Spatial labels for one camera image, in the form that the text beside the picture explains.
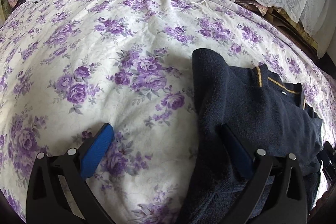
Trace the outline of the navy knit child cardigan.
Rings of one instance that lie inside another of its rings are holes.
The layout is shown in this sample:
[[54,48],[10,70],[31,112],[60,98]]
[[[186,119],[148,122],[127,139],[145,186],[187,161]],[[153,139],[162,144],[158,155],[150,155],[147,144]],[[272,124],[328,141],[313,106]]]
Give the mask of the navy knit child cardigan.
[[206,48],[193,51],[192,66],[199,147],[177,223],[218,223],[244,189],[247,181],[228,155],[229,132],[252,150],[279,157],[294,153],[312,208],[321,177],[322,119],[306,103],[302,85],[283,83],[264,64],[229,66]]

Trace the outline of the purple floral bed sheet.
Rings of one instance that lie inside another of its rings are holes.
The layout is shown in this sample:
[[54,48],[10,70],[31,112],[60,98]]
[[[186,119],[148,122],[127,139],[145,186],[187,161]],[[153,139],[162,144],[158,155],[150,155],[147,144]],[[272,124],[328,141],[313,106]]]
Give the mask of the purple floral bed sheet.
[[20,220],[35,157],[109,123],[116,141],[88,185],[117,223],[173,223],[198,134],[191,58],[265,64],[300,83],[335,143],[335,80],[265,19],[228,0],[42,0],[1,27],[1,191]]

